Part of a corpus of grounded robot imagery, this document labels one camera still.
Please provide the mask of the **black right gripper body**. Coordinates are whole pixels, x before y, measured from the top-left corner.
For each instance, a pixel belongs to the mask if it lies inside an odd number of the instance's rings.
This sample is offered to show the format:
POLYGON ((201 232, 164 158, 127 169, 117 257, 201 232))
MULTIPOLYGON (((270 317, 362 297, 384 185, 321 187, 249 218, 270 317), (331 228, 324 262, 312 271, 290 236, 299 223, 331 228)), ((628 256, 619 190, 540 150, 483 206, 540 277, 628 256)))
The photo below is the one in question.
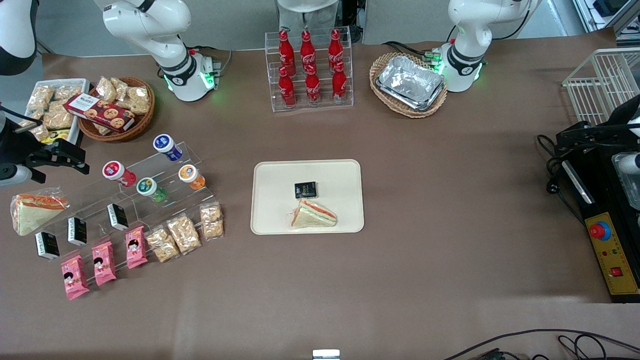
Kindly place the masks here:
POLYGON ((16 166, 40 167, 60 164, 47 146, 28 130, 18 133, 19 125, 6 118, 1 121, 0 166, 2 171, 13 171, 16 166))

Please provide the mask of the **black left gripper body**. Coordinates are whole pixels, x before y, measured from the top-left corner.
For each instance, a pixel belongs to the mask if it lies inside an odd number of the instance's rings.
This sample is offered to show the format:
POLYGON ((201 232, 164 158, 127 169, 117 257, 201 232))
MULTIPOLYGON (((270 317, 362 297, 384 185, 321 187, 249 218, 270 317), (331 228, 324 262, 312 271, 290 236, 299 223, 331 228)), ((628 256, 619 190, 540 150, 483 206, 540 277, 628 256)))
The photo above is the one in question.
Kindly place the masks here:
POLYGON ((627 128, 635 136, 640 135, 639 123, 640 123, 640 95, 633 96, 633 98, 627 100, 625 103, 619 105, 610 115, 608 121, 604 122, 602 126, 605 130, 622 130, 622 126, 634 126, 637 127, 627 128))

